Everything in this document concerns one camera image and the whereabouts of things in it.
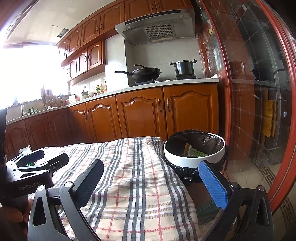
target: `bolt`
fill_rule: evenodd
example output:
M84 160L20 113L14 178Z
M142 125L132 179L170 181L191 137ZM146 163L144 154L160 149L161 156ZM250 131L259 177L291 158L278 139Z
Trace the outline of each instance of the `bolt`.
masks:
M66 182L66 183L65 183L65 187L67 187L67 188L72 187L72 182Z
M265 188L264 188L262 185L259 185L259 186L258 186L258 189L259 189L260 191L264 191L264 190L265 190Z
M233 187L233 188L237 188L239 185L237 182L231 182L230 185Z
M38 187L38 191L42 191L42 190L44 190L45 189L45 186L44 185L40 185L39 187Z

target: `range hood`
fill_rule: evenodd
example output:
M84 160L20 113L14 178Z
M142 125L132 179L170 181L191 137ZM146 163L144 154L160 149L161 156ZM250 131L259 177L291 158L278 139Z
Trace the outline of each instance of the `range hood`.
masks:
M157 12L115 26L130 44L195 37L194 10L181 9Z

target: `trash can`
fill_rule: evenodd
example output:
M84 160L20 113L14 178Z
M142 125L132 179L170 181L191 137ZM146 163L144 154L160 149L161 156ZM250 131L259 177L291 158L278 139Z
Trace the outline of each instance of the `trash can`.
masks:
M179 176L185 186L202 182L199 163L207 160L220 172L228 157L228 147L222 137L198 130L180 131L164 144L165 162Z

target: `cabinet door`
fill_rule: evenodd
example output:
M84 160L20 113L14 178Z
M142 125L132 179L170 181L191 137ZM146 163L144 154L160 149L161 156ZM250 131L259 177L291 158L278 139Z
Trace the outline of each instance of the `cabinet door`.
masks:
M77 76L87 71L87 49L77 55Z
M115 25L124 22L124 2L101 13L100 35L114 29Z
M53 146L46 113L29 117L25 123L32 150Z
M116 96L122 137L153 136L167 139L162 88Z
M97 142L121 139L115 96L86 103L88 119L94 127Z
M94 143L92 138L93 127L87 119L85 104L79 104L68 108L70 126L74 143Z
M127 0L124 9L125 21L156 12L154 0Z
M189 0L155 0L158 12L192 8Z
M85 45L87 42L99 36L100 18L101 14L98 14L83 24L80 46Z
M168 137L197 129L218 134L216 84L176 85L163 88Z
M103 44L102 41L97 42L88 48L88 67L92 69L103 64Z
M53 110L47 113L54 146L74 144L67 109Z
M68 82L68 65L66 65L65 67L63 67L63 73L62 73L62 76L63 76L63 82Z
M77 77L77 64L76 64L76 57L71 59L68 63L68 80L72 80Z
M68 38L68 56L80 47L82 26L76 29Z
M67 58L67 47L68 38L59 45L59 61L63 61L65 58Z
M7 160L18 156L19 150L30 145L24 120L7 125L5 132Z

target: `wok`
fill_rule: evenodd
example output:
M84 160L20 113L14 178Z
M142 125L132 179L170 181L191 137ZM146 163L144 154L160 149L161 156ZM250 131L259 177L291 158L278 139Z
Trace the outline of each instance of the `wok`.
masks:
M136 82L146 82L149 80L156 80L161 74L160 69L158 68L148 68L140 64L135 64L135 66L143 67L142 69L136 69L133 72L126 71L115 71L115 73L122 73L132 76Z

